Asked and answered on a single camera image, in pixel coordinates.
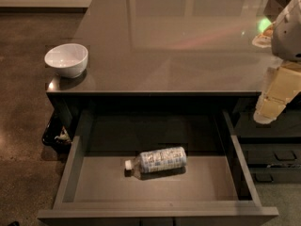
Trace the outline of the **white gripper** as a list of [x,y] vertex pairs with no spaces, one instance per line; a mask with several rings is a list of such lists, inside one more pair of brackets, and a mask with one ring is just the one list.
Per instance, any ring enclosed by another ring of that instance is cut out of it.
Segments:
[[279,67],[268,68],[253,119],[269,124],[301,92],[301,62],[284,60]]

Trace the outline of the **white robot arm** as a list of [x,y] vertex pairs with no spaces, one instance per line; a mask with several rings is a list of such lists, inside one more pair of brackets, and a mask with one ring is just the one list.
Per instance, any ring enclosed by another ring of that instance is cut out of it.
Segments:
[[252,43],[270,46],[282,59],[279,67],[267,69],[253,115],[255,122],[269,124],[301,92],[301,0],[291,0]]

